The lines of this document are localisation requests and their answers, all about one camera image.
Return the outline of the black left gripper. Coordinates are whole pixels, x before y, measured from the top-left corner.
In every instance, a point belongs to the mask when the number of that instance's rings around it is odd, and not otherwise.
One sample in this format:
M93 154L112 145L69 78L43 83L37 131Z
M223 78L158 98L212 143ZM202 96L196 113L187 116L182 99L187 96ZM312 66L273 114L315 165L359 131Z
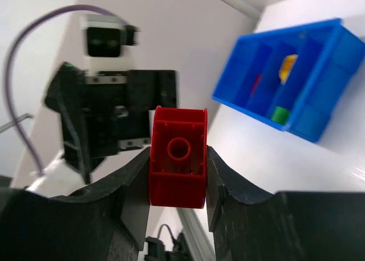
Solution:
M60 115L64 159L86 184L109 156L151 143L150 111L177 108L174 70L100 71L64 62L44 99Z

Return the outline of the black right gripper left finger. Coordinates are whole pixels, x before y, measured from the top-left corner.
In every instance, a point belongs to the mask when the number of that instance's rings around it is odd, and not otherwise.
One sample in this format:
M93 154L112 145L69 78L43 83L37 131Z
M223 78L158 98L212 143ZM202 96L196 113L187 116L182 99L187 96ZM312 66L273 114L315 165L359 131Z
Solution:
M149 148L69 196L1 189L2 260L136 260L149 215Z

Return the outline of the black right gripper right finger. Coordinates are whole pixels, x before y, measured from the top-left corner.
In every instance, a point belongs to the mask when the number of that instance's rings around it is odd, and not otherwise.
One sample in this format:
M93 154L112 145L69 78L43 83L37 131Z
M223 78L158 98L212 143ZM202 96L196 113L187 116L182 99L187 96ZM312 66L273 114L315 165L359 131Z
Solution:
M364 194L271 194L207 148L206 210L217 260L363 260Z

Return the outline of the green two-stud brick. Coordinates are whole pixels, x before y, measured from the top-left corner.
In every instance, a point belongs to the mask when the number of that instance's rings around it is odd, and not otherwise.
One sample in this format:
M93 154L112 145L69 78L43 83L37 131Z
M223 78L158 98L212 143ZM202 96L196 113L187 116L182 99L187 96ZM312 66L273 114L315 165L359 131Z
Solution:
M283 125L286 123L289 116L290 116L290 111L288 109L276 106L271 116L271 120Z

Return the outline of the red long brick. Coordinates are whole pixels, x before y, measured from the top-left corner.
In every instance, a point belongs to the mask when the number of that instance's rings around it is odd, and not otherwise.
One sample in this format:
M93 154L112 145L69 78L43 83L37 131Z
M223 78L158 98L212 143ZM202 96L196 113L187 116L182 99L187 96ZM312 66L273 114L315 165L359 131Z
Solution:
M254 81L254 84L253 84L253 86L251 88L251 91L250 91L250 97L252 97L254 95L254 93L255 93L255 91L256 91L259 83L260 83L261 78L262 78L262 75L261 74L258 74L256 76L255 81Z

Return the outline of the yellow arch brick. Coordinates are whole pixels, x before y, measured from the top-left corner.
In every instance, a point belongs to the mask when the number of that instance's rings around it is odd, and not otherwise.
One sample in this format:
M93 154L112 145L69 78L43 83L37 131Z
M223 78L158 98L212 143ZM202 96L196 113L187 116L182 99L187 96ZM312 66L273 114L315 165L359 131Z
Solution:
M278 76L281 81L281 84L284 85L289 78L289 75L291 73L291 70L297 60L298 55L297 54L291 54L286 56L281 64L281 67L278 71Z

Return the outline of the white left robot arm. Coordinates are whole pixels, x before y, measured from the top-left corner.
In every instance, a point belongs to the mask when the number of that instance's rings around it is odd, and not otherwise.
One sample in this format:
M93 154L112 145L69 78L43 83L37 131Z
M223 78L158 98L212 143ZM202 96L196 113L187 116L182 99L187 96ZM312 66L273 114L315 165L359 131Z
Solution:
M67 195L91 182L107 158L151 143L150 111L177 107L174 70L100 71L89 75L64 62L48 87L45 106L59 115L62 150L29 191Z

